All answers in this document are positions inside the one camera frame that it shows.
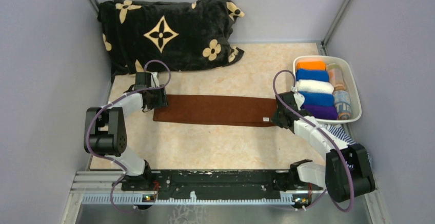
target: purple towel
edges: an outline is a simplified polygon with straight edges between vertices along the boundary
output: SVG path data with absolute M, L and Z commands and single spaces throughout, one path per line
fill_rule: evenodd
M 337 109 L 334 106 L 302 105 L 302 109 L 309 111 L 315 118 L 337 120 Z

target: orange towel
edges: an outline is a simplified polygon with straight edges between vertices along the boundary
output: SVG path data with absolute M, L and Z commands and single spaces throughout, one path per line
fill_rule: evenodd
M 306 69 L 306 70 L 323 70 L 326 69 L 326 64 L 322 61 L 316 61 L 316 62 L 299 62 L 296 65 L 296 70 L 299 69 Z

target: white towel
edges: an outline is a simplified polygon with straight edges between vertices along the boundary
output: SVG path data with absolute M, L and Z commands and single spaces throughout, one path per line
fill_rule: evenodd
M 312 79 L 302 79 L 297 82 L 296 87 L 300 92 L 315 92 L 332 94 L 334 86 L 328 82 L 320 82 Z

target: brown towel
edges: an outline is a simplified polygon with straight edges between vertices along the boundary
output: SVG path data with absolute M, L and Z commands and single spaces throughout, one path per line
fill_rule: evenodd
M 272 127 L 276 111 L 271 98 L 167 95 L 168 107 L 154 111 L 154 121 L 203 125 Z

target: blue towel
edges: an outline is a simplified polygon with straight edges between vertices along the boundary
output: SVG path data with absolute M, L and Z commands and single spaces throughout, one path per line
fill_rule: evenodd
M 329 75 L 326 71 L 300 69 L 296 72 L 296 81 L 300 79 L 313 79 L 321 82 L 329 82 Z
M 334 106 L 334 96 L 325 93 L 299 92 L 305 97 L 305 105 Z

